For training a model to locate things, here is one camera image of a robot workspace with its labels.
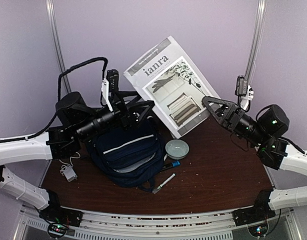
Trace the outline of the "black white photo magazine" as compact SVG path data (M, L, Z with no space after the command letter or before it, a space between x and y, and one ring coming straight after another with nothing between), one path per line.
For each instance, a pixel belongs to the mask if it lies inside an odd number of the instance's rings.
M152 47L123 73L153 112L179 139L210 113L203 97L220 96L177 41L169 36Z

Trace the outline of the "white green marker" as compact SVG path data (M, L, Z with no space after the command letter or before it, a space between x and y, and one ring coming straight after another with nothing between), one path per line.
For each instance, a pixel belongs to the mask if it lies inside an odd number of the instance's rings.
M170 177L168 177L163 183L161 183L158 187L154 188L152 190L153 194L158 193L167 183L169 183L174 177L176 176L176 173L173 173Z

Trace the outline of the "left aluminium corner post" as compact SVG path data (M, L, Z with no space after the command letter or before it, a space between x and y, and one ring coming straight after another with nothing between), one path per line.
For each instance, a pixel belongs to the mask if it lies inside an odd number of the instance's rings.
M56 59L57 59L59 70L62 73L66 70L66 66L65 66L62 48L61 48L61 42L59 38L56 13L55 13L55 8L54 8L54 1L46 0L45 3L46 3L47 17L48 17L49 25L51 29L51 35L53 39Z

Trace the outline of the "aluminium corner post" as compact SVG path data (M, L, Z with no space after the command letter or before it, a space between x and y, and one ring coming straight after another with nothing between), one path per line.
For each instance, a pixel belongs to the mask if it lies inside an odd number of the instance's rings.
M245 70L245 77L249 84L251 84L252 79L253 79L253 72L256 67L256 57L257 57L258 51L261 46L263 27L264 27L264 22L265 22L266 7L267 7L266 0L258 1L257 11L256 11L256 16L255 16L253 37L251 41L249 57L248 57L246 70Z
M49 25L51 29L51 35L53 39L56 59L57 59L59 70L62 73L66 70L66 66L65 66L62 48L61 48L61 42L59 38L56 13L55 13L55 8L54 8L54 1L46 0L45 3L46 3L47 17L48 17Z

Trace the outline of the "navy blue student backpack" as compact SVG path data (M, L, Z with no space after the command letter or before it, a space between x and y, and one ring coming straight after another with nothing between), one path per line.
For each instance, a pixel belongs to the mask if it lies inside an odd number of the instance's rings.
M94 164L114 184L149 193L155 188L155 176L167 156L165 141L153 116L148 116L137 128L119 127L96 136L85 147Z

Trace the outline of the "black blue highlighter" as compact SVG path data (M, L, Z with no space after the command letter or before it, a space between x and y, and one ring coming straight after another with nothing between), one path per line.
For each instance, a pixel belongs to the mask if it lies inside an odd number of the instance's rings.
M162 167L161 172L178 167L180 165L181 163L179 161L173 161L173 162L167 163Z

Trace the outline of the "pale blue ceramic bowl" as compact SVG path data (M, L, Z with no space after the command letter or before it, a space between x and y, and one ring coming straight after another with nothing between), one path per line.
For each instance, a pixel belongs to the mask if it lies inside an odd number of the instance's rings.
M181 139L173 139L166 143L165 151L168 157L173 160L181 160L185 158L189 151L189 145Z

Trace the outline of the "right aluminium corner post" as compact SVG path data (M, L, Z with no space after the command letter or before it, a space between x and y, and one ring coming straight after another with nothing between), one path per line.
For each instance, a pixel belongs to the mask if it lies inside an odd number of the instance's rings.
M246 70L245 70L245 77L249 84L251 84L252 79L253 79L253 72L256 67L256 57L257 57L258 51L261 46L263 27L264 27L264 22L265 22L266 7L267 7L266 0L258 1L257 11L256 11L256 16L255 16L253 37L251 41L249 57L248 57Z

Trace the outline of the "aluminium front rail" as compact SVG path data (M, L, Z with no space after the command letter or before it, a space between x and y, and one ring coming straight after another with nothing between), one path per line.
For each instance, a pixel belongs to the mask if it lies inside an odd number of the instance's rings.
M303 239L293 209L253 224L236 225L233 210L201 213L139 215L82 210L79 226L64 240L254 240L251 231L268 225L265 240Z

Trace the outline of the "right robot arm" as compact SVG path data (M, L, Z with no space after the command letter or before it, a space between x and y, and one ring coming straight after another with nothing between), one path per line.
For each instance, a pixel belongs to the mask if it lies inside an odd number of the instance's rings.
M307 151L283 136L290 120L279 105L262 108L253 119L229 100L205 96L202 104L222 128L256 148L263 165L307 176ZM266 189L259 192L253 206L239 208L232 216L236 226L243 226L273 218L277 210L302 206L307 206L307 186Z

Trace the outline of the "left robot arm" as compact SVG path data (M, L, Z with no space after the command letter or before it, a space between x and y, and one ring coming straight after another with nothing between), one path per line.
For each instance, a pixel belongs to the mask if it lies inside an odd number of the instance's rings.
M113 128L139 126L154 107L152 100L142 100L136 91L119 91L119 75L114 70L102 69L101 107L89 107L77 92L58 95L54 119L60 126L48 124L42 130L18 137L0 138L0 190L35 207L41 218L67 224L58 195L34 186L15 175L7 164L31 160L60 160L78 152L81 143Z

